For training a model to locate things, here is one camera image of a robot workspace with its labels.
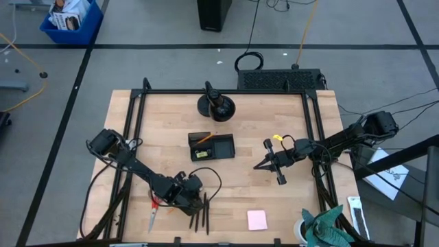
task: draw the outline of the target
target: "scissors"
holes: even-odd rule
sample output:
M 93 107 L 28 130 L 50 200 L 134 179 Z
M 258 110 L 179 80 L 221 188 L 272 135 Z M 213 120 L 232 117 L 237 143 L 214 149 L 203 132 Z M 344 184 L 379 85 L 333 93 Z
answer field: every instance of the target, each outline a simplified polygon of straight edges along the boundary
M 152 230 L 152 225 L 154 224 L 154 220 L 156 219 L 156 214 L 158 210 L 158 204 L 162 202 L 160 198 L 154 195 L 154 199 L 152 201 L 152 210 L 151 210 L 151 218 L 150 218 L 150 227 L 148 228 L 148 233 Z

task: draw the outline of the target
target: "wooden tabletop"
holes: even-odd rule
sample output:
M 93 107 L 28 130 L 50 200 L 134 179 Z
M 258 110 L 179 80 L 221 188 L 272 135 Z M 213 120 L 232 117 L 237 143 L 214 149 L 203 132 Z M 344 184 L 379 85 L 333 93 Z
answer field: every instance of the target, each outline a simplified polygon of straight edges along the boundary
M 113 91 L 105 128 L 123 132 L 130 91 Z M 158 210 L 154 227 L 148 233 L 151 200 L 149 186 L 135 176 L 132 181 L 125 242 L 173 242 L 181 237 L 184 243 L 253 243 L 269 244 L 281 238 L 284 244 L 295 244 L 293 225 L 301 218 L 302 208 L 312 214 L 319 213 L 318 196 L 311 176 L 311 161 L 306 159 L 283 168 L 287 184 L 278 185 L 276 174 L 253 170 L 253 166 L 264 159 L 267 153 L 263 140 L 274 134 L 290 134 L 295 139 L 307 138 L 307 129 L 299 95 L 229 95 L 237 105 L 235 115 L 224 123 L 214 122 L 197 111 L 200 95 L 149 94 L 146 97 L 140 137 L 143 145 L 138 148 L 137 158 L 156 173 L 175 176 L 179 171 L 187 174 L 198 167 L 211 167 L 222 177 L 223 185 L 211 201 L 210 233 L 199 225 L 198 232 L 189 230 L 190 217 L 176 209 Z M 318 101 L 326 137 L 342 130 L 342 122 L 333 91 L 318 91 Z M 134 119 L 139 101 L 134 109 Z M 309 101 L 313 132 L 318 139 L 312 103 Z M 130 133 L 134 132 L 134 122 Z M 217 132 L 233 134 L 235 158 L 193 163 L 189 156 L 187 134 L 190 132 Z M 275 152 L 281 150 L 279 141 L 272 140 Z M 286 140 L 286 146 L 292 142 Z M 351 166 L 348 155 L 340 162 Z M 96 161 L 93 176 L 104 166 Z M 339 204 L 344 205 L 344 214 L 351 221 L 348 196 L 358 196 L 353 172 L 335 163 L 333 177 Z M 84 231 L 89 233 L 108 208 L 114 180 L 113 169 L 107 169 L 91 189 Z M 197 173 L 204 184 L 204 191 L 211 196 L 218 186 L 216 176 L 209 170 Z M 268 230 L 249 231 L 248 210 L 264 210 Z M 113 220 L 112 236 L 115 236 L 119 216 Z

